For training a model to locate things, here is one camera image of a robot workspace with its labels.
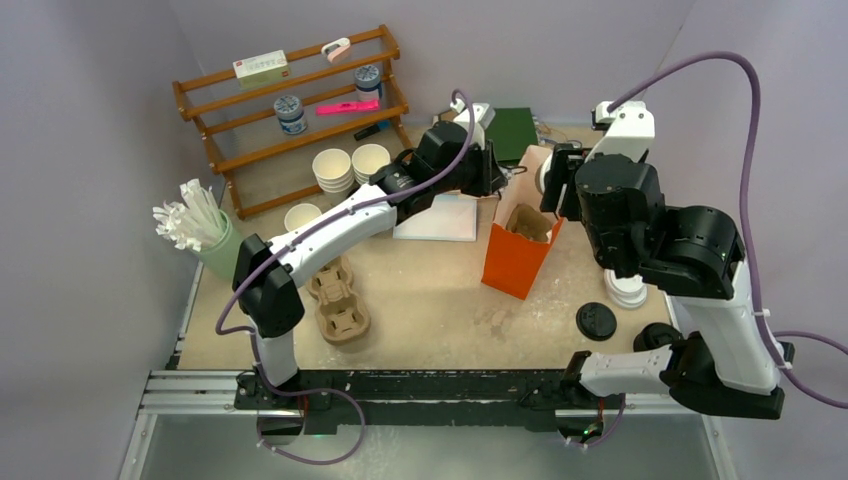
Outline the white cup lid picked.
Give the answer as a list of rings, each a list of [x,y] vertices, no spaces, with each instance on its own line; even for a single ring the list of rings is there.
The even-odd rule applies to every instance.
[[[548,183],[549,183],[550,170],[551,170],[551,167],[552,167],[552,160],[553,160],[553,156],[549,155],[539,165],[539,167],[536,171],[535,183],[536,183],[537,190],[539,191],[540,194],[544,194],[546,189],[547,189],[547,186],[548,186]]]

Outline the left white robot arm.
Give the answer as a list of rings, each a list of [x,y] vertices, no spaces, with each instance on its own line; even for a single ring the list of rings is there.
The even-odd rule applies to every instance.
[[[293,330],[305,315],[299,290],[313,275],[358,243],[430,208],[440,194],[481,198],[507,185],[493,141],[474,141],[475,130],[440,121],[417,147],[379,167],[328,212],[273,240],[252,235],[242,242],[233,295],[224,309],[239,307],[250,320],[244,330],[264,377],[259,395],[272,408],[287,408],[297,399]]]

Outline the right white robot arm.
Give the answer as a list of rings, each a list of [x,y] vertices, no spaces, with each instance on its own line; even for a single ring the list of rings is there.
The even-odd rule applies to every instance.
[[[641,352],[577,352],[561,381],[569,404],[665,393],[704,415],[781,416],[778,362],[794,349],[757,326],[749,258],[729,215],[669,206],[654,166],[569,144],[555,146],[538,182],[541,210],[581,223],[601,268],[657,287],[695,326],[684,339]]]

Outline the brown paper cup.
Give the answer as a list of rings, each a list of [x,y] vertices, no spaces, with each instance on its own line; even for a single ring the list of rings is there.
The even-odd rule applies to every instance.
[[[289,208],[284,216],[284,227],[287,232],[307,225],[322,215],[322,210],[312,203],[300,203]]]

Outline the orange paper bag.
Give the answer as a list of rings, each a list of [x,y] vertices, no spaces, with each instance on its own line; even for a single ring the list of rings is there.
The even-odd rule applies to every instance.
[[[542,194],[537,190],[535,174],[550,154],[551,151],[544,147],[527,147],[517,172],[497,203],[490,229],[482,282],[521,300],[528,297],[562,225],[554,215],[539,210]],[[505,229],[513,209],[519,204],[530,205],[553,222],[549,243],[533,242]]]

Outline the pulp cup carrier tray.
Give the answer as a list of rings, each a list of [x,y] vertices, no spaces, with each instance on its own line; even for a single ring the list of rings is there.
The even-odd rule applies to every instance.
[[[370,329],[370,312],[353,284],[353,270],[344,255],[324,265],[306,284],[308,293],[316,300],[319,331],[332,345],[355,341]]]

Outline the single pulp cup carrier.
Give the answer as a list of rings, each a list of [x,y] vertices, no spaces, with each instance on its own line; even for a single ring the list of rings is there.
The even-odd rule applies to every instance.
[[[549,243],[552,228],[551,220],[527,204],[519,204],[513,209],[505,227],[510,233],[537,243]]]

